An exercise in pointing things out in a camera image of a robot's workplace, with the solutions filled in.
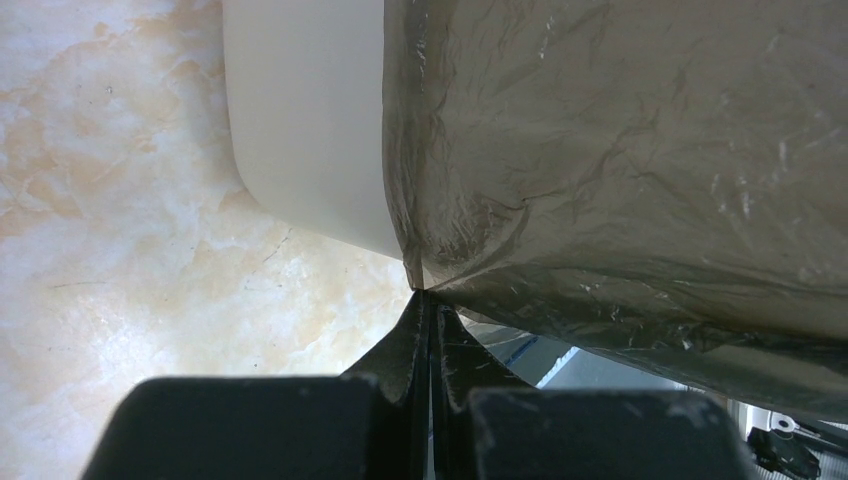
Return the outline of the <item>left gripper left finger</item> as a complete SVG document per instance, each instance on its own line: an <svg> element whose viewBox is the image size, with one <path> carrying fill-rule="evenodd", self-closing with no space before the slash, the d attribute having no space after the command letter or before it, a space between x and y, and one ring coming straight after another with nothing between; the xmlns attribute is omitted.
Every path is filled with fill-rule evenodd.
<svg viewBox="0 0 848 480"><path fill-rule="evenodd" d="M337 376L160 377L119 404L87 479L422 479L429 298Z"/></svg>

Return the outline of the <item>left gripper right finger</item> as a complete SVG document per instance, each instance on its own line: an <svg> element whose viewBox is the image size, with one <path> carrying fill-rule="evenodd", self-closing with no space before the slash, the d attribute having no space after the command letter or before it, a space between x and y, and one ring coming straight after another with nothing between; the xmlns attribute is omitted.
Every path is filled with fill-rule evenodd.
<svg viewBox="0 0 848 480"><path fill-rule="evenodd" d="M431 305L439 479L752 479L729 416L689 391L541 390Z"/></svg>

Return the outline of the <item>dark translucent trash bag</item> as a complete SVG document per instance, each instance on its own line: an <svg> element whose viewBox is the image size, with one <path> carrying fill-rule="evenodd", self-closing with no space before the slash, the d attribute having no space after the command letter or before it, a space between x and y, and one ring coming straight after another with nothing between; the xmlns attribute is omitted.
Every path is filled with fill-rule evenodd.
<svg viewBox="0 0 848 480"><path fill-rule="evenodd" d="M410 285L740 401L847 419L843 1L388 1Z"/></svg>

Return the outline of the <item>cream plastic trash bin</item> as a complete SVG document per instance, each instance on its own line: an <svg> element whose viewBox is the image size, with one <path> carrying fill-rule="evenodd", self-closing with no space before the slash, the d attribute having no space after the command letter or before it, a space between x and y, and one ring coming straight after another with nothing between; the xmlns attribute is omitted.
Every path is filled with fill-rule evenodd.
<svg viewBox="0 0 848 480"><path fill-rule="evenodd" d="M249 193L292 226L400 258L383 182L383 3L222 9L231 138Z"/></svg>

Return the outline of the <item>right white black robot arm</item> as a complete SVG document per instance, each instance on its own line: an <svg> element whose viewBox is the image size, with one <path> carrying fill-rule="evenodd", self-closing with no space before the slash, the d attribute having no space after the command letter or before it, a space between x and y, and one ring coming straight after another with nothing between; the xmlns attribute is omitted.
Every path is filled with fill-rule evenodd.
<svg viewBox="0 0 848 480"><path fill-rule="evenodd" d="M726 402L757 479L845 479L847 426Z"/></svg>

